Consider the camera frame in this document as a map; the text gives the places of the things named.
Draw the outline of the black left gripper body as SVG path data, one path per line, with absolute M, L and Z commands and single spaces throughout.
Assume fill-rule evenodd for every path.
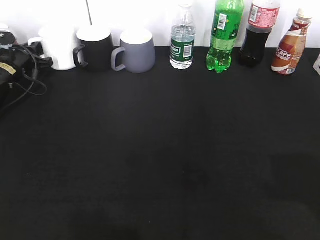
M 40 70 L 53 65 L 51 57 L 44 54 L 40 42 L 18 44 L 10 28 L 0 25 L 0 105 L 9 107 L 25 95 L 43 96 L 48 88 L 38 80 Z M 24 93 L 10 103 L 5 103 L 13 86 L 19 86 Z

